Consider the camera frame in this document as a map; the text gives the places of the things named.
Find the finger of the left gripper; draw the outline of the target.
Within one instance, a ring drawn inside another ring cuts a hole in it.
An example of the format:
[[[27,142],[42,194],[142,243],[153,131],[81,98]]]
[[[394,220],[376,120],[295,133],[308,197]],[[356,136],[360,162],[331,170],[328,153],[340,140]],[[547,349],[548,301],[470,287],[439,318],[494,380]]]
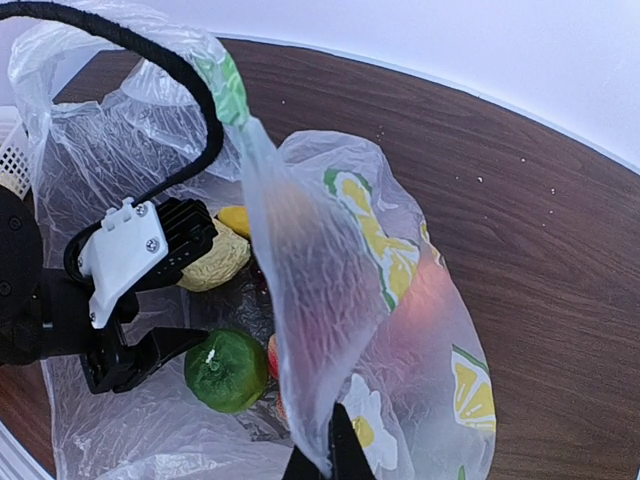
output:
[[[133,364],[126,370],[123,380],[114,387],[115,393],[133,390],[162,366],[187,350],[199,345],[209,336],[205,330],[155,327],[128,351],[133,354]]]

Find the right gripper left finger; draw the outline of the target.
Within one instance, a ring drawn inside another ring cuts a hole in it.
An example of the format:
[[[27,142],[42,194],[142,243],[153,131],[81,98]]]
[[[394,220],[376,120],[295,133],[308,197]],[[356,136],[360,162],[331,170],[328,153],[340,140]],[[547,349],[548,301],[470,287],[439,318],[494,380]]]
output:
[[[295,447],[287,463],[282,480],[322,480],[318,468]]]

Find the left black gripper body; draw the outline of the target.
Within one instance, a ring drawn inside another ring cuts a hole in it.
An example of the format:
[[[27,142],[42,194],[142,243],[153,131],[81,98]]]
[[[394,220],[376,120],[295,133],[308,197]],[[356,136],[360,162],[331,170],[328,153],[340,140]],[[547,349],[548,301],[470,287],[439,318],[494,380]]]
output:
[[[77,355],[94,394],[123,393],[140,384],[138,349],[122,326],[139,313],[136,295],[118,301],[107,326],[91,325],[93,288],[60,269],[43,267],[43,241],[34,216],[1,189],[1,363],[29,365]]]

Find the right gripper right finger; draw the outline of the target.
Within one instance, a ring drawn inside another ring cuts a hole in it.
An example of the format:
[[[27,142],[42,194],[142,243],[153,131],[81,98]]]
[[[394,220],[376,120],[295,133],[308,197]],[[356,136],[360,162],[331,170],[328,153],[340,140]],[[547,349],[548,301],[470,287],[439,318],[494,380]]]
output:
[[[329,423],[332,480],[374,480],[346,408],[335,403]]]

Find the yellow green fruit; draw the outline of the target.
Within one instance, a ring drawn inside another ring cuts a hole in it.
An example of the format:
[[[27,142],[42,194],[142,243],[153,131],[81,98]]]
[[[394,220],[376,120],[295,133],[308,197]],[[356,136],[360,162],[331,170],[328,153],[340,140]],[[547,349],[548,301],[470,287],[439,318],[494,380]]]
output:
[[[269,372],[262,345],[245,332],[212,331],[187,351],[184,378],[196,398],[217,412],[236,414],[263,395]]]

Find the pale fruit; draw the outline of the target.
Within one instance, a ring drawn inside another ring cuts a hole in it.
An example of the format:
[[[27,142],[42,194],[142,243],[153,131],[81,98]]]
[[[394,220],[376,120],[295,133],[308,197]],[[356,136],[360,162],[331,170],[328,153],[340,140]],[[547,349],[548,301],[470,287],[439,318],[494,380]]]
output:
[[[177,285],[191,292],[205,292],[223,285],[249,262],[249,242],[231,228],[213,219],[217,235],[211,250],[182,270]]]

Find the clear plastic bag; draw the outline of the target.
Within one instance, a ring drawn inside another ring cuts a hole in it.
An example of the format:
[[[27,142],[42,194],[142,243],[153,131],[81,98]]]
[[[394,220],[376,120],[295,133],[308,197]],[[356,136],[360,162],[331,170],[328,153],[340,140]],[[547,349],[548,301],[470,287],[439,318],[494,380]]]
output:
[[[335,403],[375,479],[488,476],[497,422],[486,357],[379,146],[325,130],[275,144],[221,42],[153,11],[10,1],[1,16],[36,20],[8,76],[43,267],[66,272],[69,241],[127,198],[200,200],[212,219],[245,206],[251,257],[240,272],[205,292],[178,282],[131,292],[139,313],[122,330],[128,346],[155,327],[239,330],[266,356],[277,338],[279,382],[269,373],[236,414],[187,387],[188,350],[124,393],[92,393],[77,355],[38,360],[60,478],[282,479],[298,447],[331,479]]]

